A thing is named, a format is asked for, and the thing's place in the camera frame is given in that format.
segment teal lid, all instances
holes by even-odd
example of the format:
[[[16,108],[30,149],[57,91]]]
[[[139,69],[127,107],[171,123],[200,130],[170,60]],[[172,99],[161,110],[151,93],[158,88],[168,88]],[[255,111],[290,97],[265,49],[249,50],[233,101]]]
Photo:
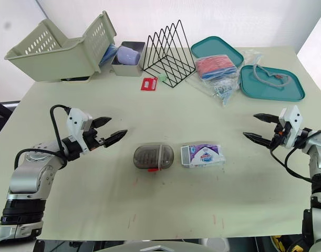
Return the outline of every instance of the teal lid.
[[[305,92],[302,88],[297,76],[287,70],[263,67],[270,73],[278,73],[290,76],[290,83],[284,87],[272,87],[256,79],[253,74],[253,66],[247,65],[242,67],[240,73],[241,89],[243,93],[251,98],[277,100],[277,101],[300,101],[305,97]],[[262,69],[256,69],[257,76],[265,81],[275,85],[282,85],[283,81],[274,76],[268,76]]]
[[[235,66],[243,62],[243,56],[220,37],[212,36],[197,42],[191,47],[196,58],[226,54]]]

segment storage basket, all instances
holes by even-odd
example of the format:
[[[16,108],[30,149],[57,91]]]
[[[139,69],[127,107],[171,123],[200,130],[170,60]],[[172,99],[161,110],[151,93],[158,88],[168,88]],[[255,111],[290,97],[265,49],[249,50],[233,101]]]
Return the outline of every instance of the storage basket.
[[[91,76],[101,72],[98,64],[115,35],[105,11],[80,38],[68,39],[45,19],[5,59],[36,81]]]

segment black wire file holder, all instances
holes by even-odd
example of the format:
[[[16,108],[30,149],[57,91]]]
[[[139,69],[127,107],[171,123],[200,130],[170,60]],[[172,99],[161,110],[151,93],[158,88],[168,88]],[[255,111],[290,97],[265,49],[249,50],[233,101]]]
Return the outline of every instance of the black wire file holder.
[[[174,88],[195,71],[195,64],[182,23],[166,26],[148,37],[143,70],[152,76],[166,75],[166,83]]]

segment floor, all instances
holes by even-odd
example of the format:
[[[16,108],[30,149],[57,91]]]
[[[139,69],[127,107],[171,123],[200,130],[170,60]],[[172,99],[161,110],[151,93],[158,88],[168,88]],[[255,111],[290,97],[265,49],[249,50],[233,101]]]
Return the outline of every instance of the floor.
[[[257,249],[257,243],[253,237],[229,238],[231,252],[276,252],[270,243],[269,237],[261,237],[262,243]],[[185,242],[198,243],[198,239],[185,239]],[[78,248],[72,247],[69,241],[45,240],[45,252],[92,252],[97,251],[94,247],[99,247],[99,242],[87,241]],[[122,244],[122,241],[104,241],[102,248],[112,247]]]

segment table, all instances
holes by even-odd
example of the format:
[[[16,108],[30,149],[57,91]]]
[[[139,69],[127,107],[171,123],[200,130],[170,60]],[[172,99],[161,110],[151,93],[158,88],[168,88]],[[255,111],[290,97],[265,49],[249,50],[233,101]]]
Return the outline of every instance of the table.
[[[97,149],[59,171],[46,203],[42,239],[126,240],[264,236],[300,233],[309,207],[310,184],[291,177],[268,149],[242,135],[271,138],[274,125],[255,113],[279,114],[297,104],[304,127],[321,129],[321,92],[291,47],[256,48],[261,65],[296,74],[306,92],[299,103],[256,100],[235,94],[223,108],[216,98],[188,82],[174,89],[159,83],[140,91],[142,77],[117,77],[109,69],[90,83],[35,83],[0,133],[0,216],[5,205],[15,154],[54,139],[49,108],[61,103],[112,117],[99,136],[128,129],[107,149]],[[61,137],[66,115],[57,112]],[[216,142],[227,159],[222,167],[185,169],[180,146]],[[173,165],[148,173],[133,166],[142,144],[161,142],[174,149]],[[284,157],[288,150],[279,148]],[[291,168],[308,176],[309,157],[296,152]]]

